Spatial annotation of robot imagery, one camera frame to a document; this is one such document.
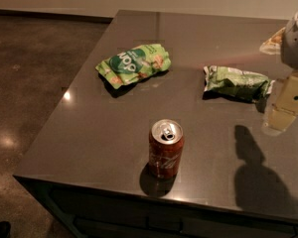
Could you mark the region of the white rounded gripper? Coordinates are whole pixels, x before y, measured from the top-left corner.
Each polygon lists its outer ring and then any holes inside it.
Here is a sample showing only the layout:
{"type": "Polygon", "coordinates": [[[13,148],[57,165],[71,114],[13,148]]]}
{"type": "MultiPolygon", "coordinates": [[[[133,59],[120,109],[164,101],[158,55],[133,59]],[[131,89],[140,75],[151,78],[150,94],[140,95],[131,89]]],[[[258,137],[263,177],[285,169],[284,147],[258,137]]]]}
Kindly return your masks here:
{"type": "MultiPolygon", "coordinates": [[[[298,10],[286,24],[282,36],[281,60],[298,69],[298,10]]],[[[298,117],[298,70],[273,83],[263,121],[265,132],[284,132],[298,117]]]]}

